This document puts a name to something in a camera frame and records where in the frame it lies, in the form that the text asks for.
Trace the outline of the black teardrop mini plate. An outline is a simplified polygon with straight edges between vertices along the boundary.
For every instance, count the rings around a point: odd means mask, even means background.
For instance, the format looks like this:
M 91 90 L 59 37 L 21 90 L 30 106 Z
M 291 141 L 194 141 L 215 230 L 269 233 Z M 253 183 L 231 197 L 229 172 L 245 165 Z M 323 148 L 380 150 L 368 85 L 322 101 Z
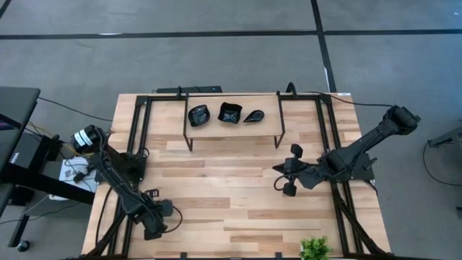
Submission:
M 244 119 L 244 123 L 257 123 L 264 119 L 265 113 L 262 110 L 254 110 Z

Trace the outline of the black square wavy mini plate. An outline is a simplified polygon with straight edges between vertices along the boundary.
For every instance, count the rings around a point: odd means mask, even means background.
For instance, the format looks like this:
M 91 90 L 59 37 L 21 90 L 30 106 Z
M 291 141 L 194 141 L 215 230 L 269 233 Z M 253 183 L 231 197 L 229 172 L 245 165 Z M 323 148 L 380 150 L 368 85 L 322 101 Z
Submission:
M 221 122 L 238 124 L 242 109 L 241 105 L 223 102 L 220 107 L 218 119 Z

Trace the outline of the grey stand leg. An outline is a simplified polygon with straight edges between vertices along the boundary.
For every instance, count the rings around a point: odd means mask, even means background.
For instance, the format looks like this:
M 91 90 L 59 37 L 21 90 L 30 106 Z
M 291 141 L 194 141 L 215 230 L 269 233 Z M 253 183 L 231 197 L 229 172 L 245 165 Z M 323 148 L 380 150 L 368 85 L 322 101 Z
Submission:
M 458 126 L 437 138 L 429 140 L 428 144 L 432 148 L 439 147 L 442 144 L 455 144 L 462 150 L 462 126 Z

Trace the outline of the wooden shelf riser black legs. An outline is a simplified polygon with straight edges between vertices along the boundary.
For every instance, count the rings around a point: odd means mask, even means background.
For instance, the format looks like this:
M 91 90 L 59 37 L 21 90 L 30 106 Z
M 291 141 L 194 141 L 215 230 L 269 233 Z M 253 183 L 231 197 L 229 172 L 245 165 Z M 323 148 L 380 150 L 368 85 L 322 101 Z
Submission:
M 219 120 L 220 111 L 225 109 L 225 103 L 242 108 L 237 115 L 238 123 Z M 188 120 L 188 112 L 199 105 L 207 106 L 210 119 L 202 126 L 192 127 Z M 256 123 L 244 122 L 246 116 L 256 110 L 264 112 L 263 120 Z M 225 137 L 273 137 L 274 146 L 278 148 L 284 134 L 282 96 L 278 92 L 272 95 L 189 95 L 186 98 L 183 137 L 190 150 L 195 139 Z

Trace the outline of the black leaf-shaped mini plate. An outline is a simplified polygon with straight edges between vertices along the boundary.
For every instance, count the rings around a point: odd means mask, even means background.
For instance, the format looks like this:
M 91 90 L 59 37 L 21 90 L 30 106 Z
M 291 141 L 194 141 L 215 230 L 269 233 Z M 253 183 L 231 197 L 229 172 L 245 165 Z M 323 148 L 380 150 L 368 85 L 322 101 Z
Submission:
M 188 120 L 191 127 L 202 126 L 210 119 L 210 112 L 207 105 L 198 105 L 188 112 Z

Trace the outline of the small green potted plant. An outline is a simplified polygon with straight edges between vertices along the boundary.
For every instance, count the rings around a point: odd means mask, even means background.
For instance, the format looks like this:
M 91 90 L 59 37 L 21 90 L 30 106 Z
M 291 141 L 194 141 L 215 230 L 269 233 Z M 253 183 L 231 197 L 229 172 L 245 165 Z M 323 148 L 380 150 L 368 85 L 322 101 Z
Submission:
M 300 241 L 300 258 L 302 260 L 329 260 L 328 254 L 333 249 L 328 245 L 328 237 L 304 238 Z

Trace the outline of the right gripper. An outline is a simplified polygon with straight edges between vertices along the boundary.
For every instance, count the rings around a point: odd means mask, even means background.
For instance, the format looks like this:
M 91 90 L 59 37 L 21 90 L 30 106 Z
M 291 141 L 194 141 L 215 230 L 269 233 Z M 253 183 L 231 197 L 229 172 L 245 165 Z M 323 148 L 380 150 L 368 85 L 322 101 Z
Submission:
M 281 173 L 288 180 L 283 187 L 283 193 L 287 196 L 295 196 L 297 187 L 295 186 L 295 180 L 298 177 L 299 172 L 306 167 L 306 164 L 300 160 L 303 154 L 303 149 L 298 144 L 292 144 L 290 152 L 293 157 L 289 157 L 284 163 L 273 166 L 273 170 Z

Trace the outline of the black box white lettering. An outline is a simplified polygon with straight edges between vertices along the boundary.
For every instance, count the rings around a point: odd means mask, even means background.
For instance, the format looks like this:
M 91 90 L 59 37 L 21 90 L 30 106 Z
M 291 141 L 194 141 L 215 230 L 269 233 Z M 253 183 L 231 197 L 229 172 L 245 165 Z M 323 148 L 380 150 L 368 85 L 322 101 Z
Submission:
M 41 137 L 34 134 L 23 133 L 19 138 L 9 162 L 30 170 L 38 170 L 44 158 L 41 144 Z

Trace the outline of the black power strip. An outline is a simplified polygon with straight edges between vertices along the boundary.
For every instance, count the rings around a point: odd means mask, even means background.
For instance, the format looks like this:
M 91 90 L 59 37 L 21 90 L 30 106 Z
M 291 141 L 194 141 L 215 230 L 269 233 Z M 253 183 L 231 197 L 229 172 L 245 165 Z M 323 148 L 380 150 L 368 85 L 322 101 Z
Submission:
M 193 86 L 193 87 L 171 87 L 171 88 L 159 88 L 153 90 L 153 93 L 177 93 L 178 90 L 184 93 L 222 93 L 220 86 Z

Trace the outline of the white power strip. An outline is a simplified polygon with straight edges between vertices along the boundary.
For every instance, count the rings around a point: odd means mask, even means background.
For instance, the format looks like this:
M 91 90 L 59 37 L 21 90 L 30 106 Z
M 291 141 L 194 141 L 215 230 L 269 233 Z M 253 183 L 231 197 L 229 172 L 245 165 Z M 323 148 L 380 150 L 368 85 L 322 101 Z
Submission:
M 75 182 L 74 177 L 78 173 L 82 173 L 84 177 L 82 180 Z M 58 179 L 81 189 L 95 192 L 95 174 L 96 170 L 88 171 L 88 162 L 83 157 L 74 157 L 63 159 Z

